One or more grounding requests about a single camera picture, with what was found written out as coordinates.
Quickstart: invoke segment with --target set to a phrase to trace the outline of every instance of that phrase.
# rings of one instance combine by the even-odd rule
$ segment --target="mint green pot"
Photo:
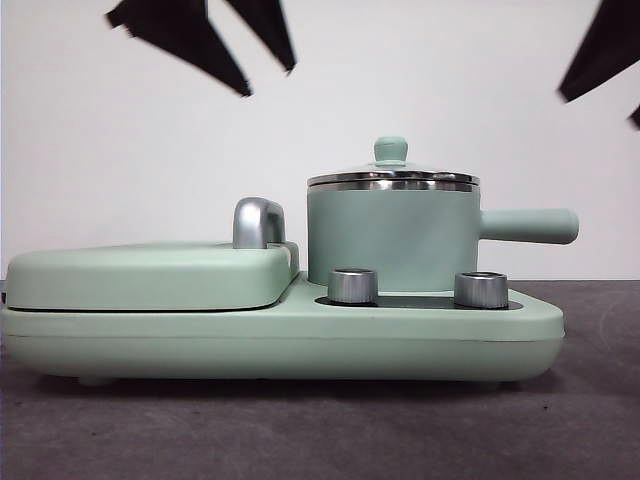
[[[570,210],[481,211],[475,177],[405,162],[406,142],[383,137],[376,162],[315,177],[307,196],[309,280],[326,285],[339,267],[378,272],[381,291],[452,290],[477,269],[478,240],[572,242]]]

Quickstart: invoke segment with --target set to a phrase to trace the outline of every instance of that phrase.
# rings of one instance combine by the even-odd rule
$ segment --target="black object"
[[[279,0],[229,0],[287,71],[295,65]],[[139,37],[217,78],[243,96],[249,82],[209,22],[206,0],[123,0],[107,13],[113,28]]]
[[[636,111],[631,114],[629,120],[633,122],[638,130],[640,130],[640,106],[638,106]]]
[[[570,102],[640,60],[640,0],[602,0],[560,93]],[[640,111],[631,119],[640,128]]]
[[[401,295],[381,295],[375,303],[342,303],[334,302],[329,297],[319,297],[315,299],[321,305],[331,305],[334,307],[350,308],[417,308],[424,310],[519,310],[522,304],[509,302],[509,305],[501,308],[478,308],[458,305],[453,301],[453,297],[419,297]]]
[[[296,65],[280,0],[227,0],[260,37],[282,66],[291,72]]]

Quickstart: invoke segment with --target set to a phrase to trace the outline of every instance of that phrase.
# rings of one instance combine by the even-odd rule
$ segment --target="white wall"
[[[484,208],[580,215],[573,245],[482,242],[480,268],[640,278],[638,65],[573,104],[555,93],[596,0],[285,0],[288,78],[210,1],[247,99],[110,30],[116,3],[3,2],[3,272],[35,249],[229,239],[247,195],[284,206],[306,257],[306,179],[392,134],[414,162],[480,176]]]

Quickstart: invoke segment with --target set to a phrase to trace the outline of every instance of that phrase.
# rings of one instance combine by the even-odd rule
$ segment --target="pot handle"
[[[578,216],[565,208],[483,211],[480,238],[510,242],[559,243],[578,236]]]

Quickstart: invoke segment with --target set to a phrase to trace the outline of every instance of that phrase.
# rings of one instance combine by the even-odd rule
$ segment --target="glass lid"
[[[407,159],[408,145],[403,137],[380,137],[373,147],[375,161],[361,167],[312,177],[307,182],[314,185],[358,182],[370,180],[420,180],[480,185],[478,177],[466,173],[447,172],[437,168],[425,168]]]

